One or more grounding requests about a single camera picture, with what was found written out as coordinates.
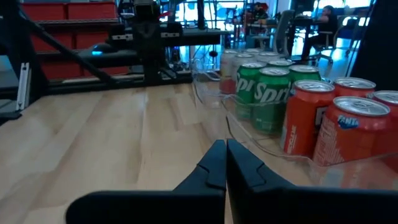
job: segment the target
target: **green soda can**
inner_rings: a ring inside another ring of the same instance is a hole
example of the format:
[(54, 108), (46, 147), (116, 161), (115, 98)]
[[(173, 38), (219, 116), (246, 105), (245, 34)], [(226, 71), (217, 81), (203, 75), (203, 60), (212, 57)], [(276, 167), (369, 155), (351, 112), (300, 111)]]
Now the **green soda can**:
[(294, 62), (280, 59), (268, 62), (267, 67), (286, 68), (289, 71), (289, 67), (292, 66), (293, 64)]
[(254, 90), (251, 122), (254, 128), (266, 133), (282, 130), (286, 102), (290, 91), (289, 71), (284, 68), (263, 68)]
[(238, 69), (238, 82), (236, 85), (235, 113), (238, 119), (250, 119), (253, 102), (254, 85), (260, 74), (260, 69), (266, 66), (263, 62), (247, 62)]
[(309, 65), (292, 65), (290, 69), (290, 79), (292, 83), (299, 80), (321, 80), (319, 69)]

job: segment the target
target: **person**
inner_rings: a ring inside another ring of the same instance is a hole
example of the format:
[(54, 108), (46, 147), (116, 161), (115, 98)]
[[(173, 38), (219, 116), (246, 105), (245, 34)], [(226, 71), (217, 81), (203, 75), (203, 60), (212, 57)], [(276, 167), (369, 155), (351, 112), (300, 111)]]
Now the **person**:
[(337, 32), (337, 16), (335, 15), (335, 8), (333, 6), (325, 6), (322, 10), (322, 16), (318, 20), (318, 31), (319, 32), (331, 32), (331, 34), (318, 34), (317, 36), (308, 38), (304, 43), (304, 49), (302, 54), (302, 60), (308, 60), (311, 48), (314, 45), (326, 44), (326, 36), (329, 36), (329, 45), (334, 45), (334, 36)]
[(254, 12), (253, 12), (254, 21), (260, 22), (261, 19), (267, 19), (267, 18), (268, 14), (266, 13), (266, 10), (261, 7), (261, 3), (256, 2), (254, 5)]

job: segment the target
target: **soda can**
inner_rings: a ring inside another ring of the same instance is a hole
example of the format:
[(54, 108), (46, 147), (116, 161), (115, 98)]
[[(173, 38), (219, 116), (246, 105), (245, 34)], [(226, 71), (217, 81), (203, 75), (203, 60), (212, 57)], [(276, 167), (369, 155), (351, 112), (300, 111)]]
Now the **soda can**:
[(257, 79), (252, 108), (252, 125), (266, 133), (282, 129), (286, 101), (290, 91), (289, 71), (283, 68), (262, 68)]
[(290, 69), (290, 79), (292, 82), (299, 80), (321, 80), (319, 69), (309, 65), (292, 65)]
[(336, 96), (367, 97), (376, 87), (374, 82), (352, 77), (337, 78), (334, 85)]
[(378, 136), (388, 129), (388, 106), (367, 98), (341, 96), (323, 118), (313, 160), (320, 166), (372, 156)]
[(259, 55), (261, 52), (262, 52), (261, 49), (246, 49), (244, 51), (245, 54), (251, 54), (251, 55), (254, 55), (254, 56)]
[(248, 62), (255, 62), (256, 58), (251, 54), (236, 54), (233, 60), (233, 68), (231, 71), (232, 80), (238, 80), (238, 69), (241, 65)]
[(251, 104), (253, 102), (254, 86), (260, 74), (260, 69), (266, 66), (262, 62), (248, 62), (238, 70), (238, 84), (236, 85), (235, 113), (238, 119), (250, 119)]
[(221, 55), (220, 90), (224, 94), (235, 94), (236, 82), (232, 80), (233, 59), (238, 52), (225, 50)]
[(335, 98), (331, 84), (301, 80), (293, 84), (287, 102), (281, 146), (287, 154), (312, 158), (323, 114)]
[(372, 95), (372, 99), (384, 103), (390, 107), (391, 126), (390, 130), (382, 133), (374, 149), (374, 156), (383, 154), (397, 154), (383, 159), (387, 166), (398, 172), (398, 91), (377, 91)]
[(257, 56), (259, 62), (270, 62), (273, 60), (279, 60), (280, 55), (277, 52), (260, 52)]
[(371, 96), (373, 100), (384, 103), (390, 107), (390, 117), (394, 123), (393, 126), (398, 128), (398, 91), (377, 91), (371, 94)]
[(277, 67), (277, 68), (285, 68), (289, 70), (289, 67), (292, 66), (294, 62), (284, 60), (284, 59), (279, 59), (279, 60), (272, 60), (268, 62), (268, 67)]

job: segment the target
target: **shelf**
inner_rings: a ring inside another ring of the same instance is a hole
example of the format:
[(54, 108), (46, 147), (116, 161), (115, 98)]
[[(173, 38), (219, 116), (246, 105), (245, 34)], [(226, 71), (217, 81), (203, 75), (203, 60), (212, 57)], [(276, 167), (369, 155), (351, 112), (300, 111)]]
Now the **shelf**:
[(56, 21), (35, 21), (36, 23), (47, 26), (47, 25), (81, 25), (81, 24), (111, 24), (118, 23), (118, 19), (70, 19), (70, 20), (56, 20)]

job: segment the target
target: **red storage bin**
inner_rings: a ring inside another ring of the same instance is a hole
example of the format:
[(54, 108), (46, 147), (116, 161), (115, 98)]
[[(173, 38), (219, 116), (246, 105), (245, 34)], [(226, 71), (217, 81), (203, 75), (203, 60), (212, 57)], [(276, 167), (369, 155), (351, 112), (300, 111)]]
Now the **red storage bin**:
[(95, 44), (103, 43), (108, 32), (81, 32), (76, 34), (76, 49), (87, 49)]
[(64, 3), (23, 3), (22, 9), (33, 21), (67, 19)]
[(80, 66), (73, 62), (44, 62), (42, 69), (48, 79), (76, 78), (81, 76)]
[[(52, 36), (57, 39), (61, 44), (66, 46), (69, 49), (74, 49), (73, 47), (73, 34), (71, 33), (59, 33), (52, 34)], [(35, 35), (31, 35), (33, 46), (35, 47), (36, 52), (40, 51), (53, 51), (55, 50), (49, 44), (44, 42), (42, 39), (38, 38)]]
[[(125, 75), (129, 72), (129, 67), (100, 68), (100, 70), (106, 72), (108, 75)], [(83, 76), (92, 77), (91, 73), (87, 70), (83, 71)]]
[(113, 2), (69, 3), (68, 19), (114, 19), (116, 7)]

